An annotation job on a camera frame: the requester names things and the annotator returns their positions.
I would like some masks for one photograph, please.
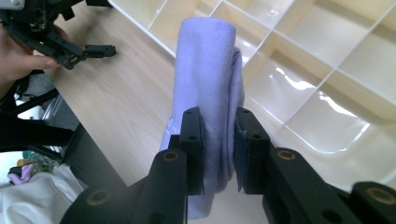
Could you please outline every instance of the white plastic storage bin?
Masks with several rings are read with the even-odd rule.
[[[325,181],[396,188],[396,0],[111,0],[175,56],[180,24],[236,27],[245,107]]]

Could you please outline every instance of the purple towel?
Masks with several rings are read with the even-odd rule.
[[[179,134],[183,112],[195,106],[205,123],[205,196],[189,197],[189,218],[207,217],[216,192],[233,175],[233,124],[244,102],[242,56],[234,46],[235,28],[215,18],[190,18],[181,23],[176,57],[173,112],[163,134]]]
[[[24,183],[27,183],[30,181],[32,178],[32,172],[33,172],[33,164],[27,164],[22,166],[22,172],[21,176],[15,175],[15,174],[9,174],[8,178],[14,185],[21,185]]]

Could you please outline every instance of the human hand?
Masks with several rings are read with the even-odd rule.
[[[63,38],[67,39],[64,31],[59,29]],[[59,66],[59,63],[43,55],[33,55],[31,49],[13,39],[0,24],[0,98],[2,98],[12,84],[34,70],[44,70]]]

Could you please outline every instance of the white cloth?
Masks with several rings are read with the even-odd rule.
[[[0,223],[60,223],[82,191],[66,164],[38,173],[28,183],[0,189]]]
[[[199,106],[205,123],[205,196],[189,197],[189,218],[207,217],[216,192],[233,174],[233,125],[243,105],[242,56],[234,47],[235,28],[215,18],[190,18],[181,23],[175,68],[173,111],[163,134],[179,134],[183,112]]]

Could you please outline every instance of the wooden table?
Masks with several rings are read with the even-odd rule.
[[[129,186],[146,176],[172,110],[175,59],[114,8],[73,7],[56,24],[78,46],[111,44],[117,55],[47,71],[62,97]],[[189,223],[266,223],[261,197],[237,192],[235,178],[210,217]]]

